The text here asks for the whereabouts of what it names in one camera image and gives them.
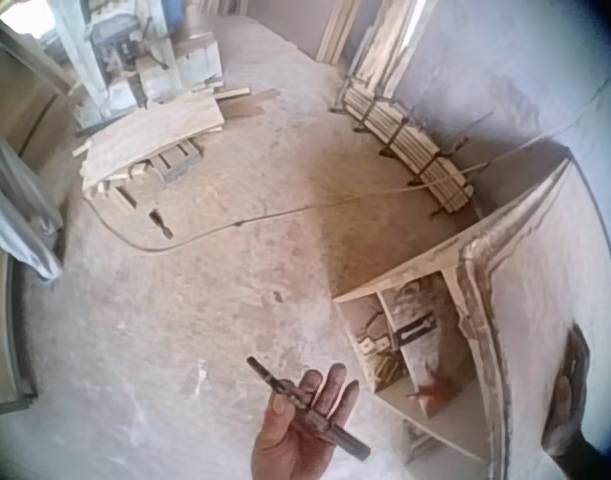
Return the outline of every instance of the white wall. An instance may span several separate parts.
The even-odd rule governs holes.
[[[334,3],[332,0],[250,0],[248,15],[315,58]]]

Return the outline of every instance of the dusty floor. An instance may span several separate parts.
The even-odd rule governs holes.
[[[166,247],[242,219],[406,184],[407,170],[379,157],[373,137],[327,113],[337,70],[250,19],[227,22],[217,26],[227,82],[281,96],[264,116],[206,139],[202,163],[173,185],[139,181],[135,218],[101,205],[109,225],[136,244]],[[46,286],[21,269],[19,306],[39,397],[28,411],[0,417],[5,478],[249,478],[268,390],[245,358],[293,378],[343,361],[361,378],[332,296],[474,220],[430,220],[437,204],[423,191],[272,218],[145,254],[80,200],[73,121],[56,108],[45,122],[37,135],[61,140],[37,140],[28,161],[65,200],[65,273]],[[146,220],[153,207],[172,242]],[[339,452],[326,478],[409,478],[403,422],[368,391],[349,427],[374,453],[360,464]]]

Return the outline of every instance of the electrical wire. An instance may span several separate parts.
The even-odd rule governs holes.
[[[347,196],[346,198],[342,198],[339,200],[334,200],[334,201],[330,201],[330,202],[322,202],[322,203],[315,203],[315,204],[311,204],[311,205],[305,205],[302,207],[298,207],[298,208],[293,208],[290,210],[284,210],[282,212],[277,212],[277,213],[272,213],[272,214],[268,214],[268,215],[261,215],[261,216],[257,216],[257,217],[251,217],[251,218],[247,218],[244,220],[239,220],[236,222],[231,222],[228,223],[226,225],[222,225],[220,227],[217,228],[213,228],[211,230],[207,230],[205,232],[202,232],[198,235],[194,235],[190,238],[188,238],[187,240],[184,240],[176,245],[172,245],[169,247],[160,247],[160,248],[152,248],[152,247],[144,247],[142,245],[138,245],[136,243],[134,243],[133,241],[131,241],[130,239],[128,239],[127,237],[125,237],[123,234],[121,234],[120,232],[118,232],[115,228],[113,228],[109,223],[107,223],[105,221],[105,219],[100,215],[100,213],[98,212],[98,210],[96,209],[96,207],[94,206],[94,204],[87,198],[85,197],[80,197],[81,200],[83,200],[94,212],[94,214],[96,215],[96,217],[98,218],[98,220],[101,222],[101,224],[110,232],[112,233],[116,238],[118,238],[121,242],[123,242],[125,245],[131,247],[134,250],[137,250],[139,252],[142,253],[146,253],[146,254],[150,254],[150,255],[157,255],[157,254],[165,254],[165,253],[170,253],[176,250],[179,250],[181,248],[184,248],[188,245],[191,245],[199,240],[205,239],[207,237],[210,237],[212,235],[215,235],[217,233],[223,232],[225,230],[228,230],[230,228],[239,228],[242,227],[243,225],[249,225],[249,224],[253,224],[253,223],[260,223],[260,222],[264,222],[267,220],[274,220],[276,218],[282,218],[282,217],[287,217],[287,216],[291,216],[291,215],[297,215],[299,213],[303,213],[309,210],[317,210],[317,209],[321,209],[321,208],[332,208],[332,207],[337,207],[340,205],[344,205],[347,203],[352,203],[352,202],[356,202],[359,200],[363,200],[366,198],[370,198],[370,197],[380,197],[380,196],[387,196],[387,195],[397,195],[397,194],[401,194],[401,193],[408,193],[408,192],[416,192],[416,191],[420,191],[420,190],[426,190],[429,189],[430,187],[433,187],[435,185],[439,185],[443,182],[446,182],[448,180],[451,180],[453,178],[459,178],[461,175],[465,175],[467,173],[470,172],[476,172],[474,175],[472,175],[471,178],[473,178],[476,174],[480,174],[482,173],[483,170],[487,169],[488,167],[490,167],[492,164],[501,162],[503,160],[507,160],[509,158],[512,158],[515,154],[517,154],[518,152],[529,148],[530,146],[540,142],[541,140],[544,140],[546,138],[551,138],[551,137],[555,137],[556,135],[560,135],[561,133],[569,130],[570,128],[572,128],[579,120],[582,119],[582,117],[585,115],[585,113],[587,113],[587,111],[598,101],[600,95],[602,94],[602,92],[609,86],[609,84],[611,83],[611,75],[607,77],[607,79],[605,80],[605,82],[603,82],[603,84],[601,84],[601,86],[596,90],[596,92],[592,95],[592,97],[578,110],[578,112],[573,115],[571,117],[570,120],[567,120],[565,122],[561,122],[560,124],[552,127],[551,129],[547,130],[546,132],[543,132],[539,135],[537,135],[536,137],[532,138],[531,140],[519,145],[516,148],[513,148],[512,150],[509,150],[508,152],[505,152],[497,157],[492,158],[491,160],[488,160],[486,162],[481,162],[478,163],[476,165],[472,165],[468,168],[464,168],[462,170],[460,170],[458,173],[455,173],[453,175],[447,175],[443,178],[440,178],[438,180],[435,180],[433,182],[429,182],[426,183],[424,185],[415,185],[415,186],[411,186],[411,187],[403,187],[403,188],[395,188],[395,189],[390,189],[390,190],[378,190],[378,191],[374,191],[374,192],[369,192],[369,193],[364,193],[361,195],[352,195],[352,196]]]

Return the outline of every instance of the wooden cabinet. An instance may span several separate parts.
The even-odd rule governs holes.
[[[611,255],[570,161],[334,302],[376,396],[461,454],[421,458],[429,472],[449,457],[440,468],[451,478],[550,478],[540,441],[574,322],[592,349],[588,383],[598,390],[583,430],[595,444],[611,434],[611,383],[598,381],[611,379]]]

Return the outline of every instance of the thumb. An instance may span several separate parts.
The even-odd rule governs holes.
[[[265,411],[261,433],[257,445],[260,448],[273,448],[285,437],[294,419],[296,407],[284,395],[272,395]]]

